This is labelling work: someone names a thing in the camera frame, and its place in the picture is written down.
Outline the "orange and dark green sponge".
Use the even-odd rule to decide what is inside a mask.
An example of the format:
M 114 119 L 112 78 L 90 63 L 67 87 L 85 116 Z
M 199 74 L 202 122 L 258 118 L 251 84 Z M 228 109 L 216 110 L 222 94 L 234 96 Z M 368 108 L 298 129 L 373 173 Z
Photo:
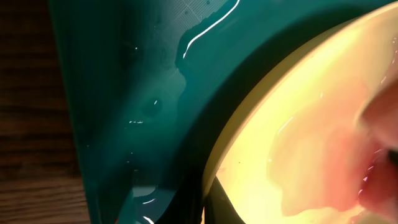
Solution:
M 397 80 L 384 85 L 361 114 L 368 143 L 362 147 L 370 157 L 358 191 L 365 209 L 397 223 Z

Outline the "yellow-green plate with ketchup swirl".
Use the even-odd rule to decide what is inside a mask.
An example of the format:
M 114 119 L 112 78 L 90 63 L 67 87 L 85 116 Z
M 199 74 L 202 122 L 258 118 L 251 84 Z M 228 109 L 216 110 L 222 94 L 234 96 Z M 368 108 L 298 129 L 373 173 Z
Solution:
M 360 206 L 361 114 L 397 79 L 397 3 L 340 22 L 245 97 L 206 164 L 204 223 L 392 223 Z

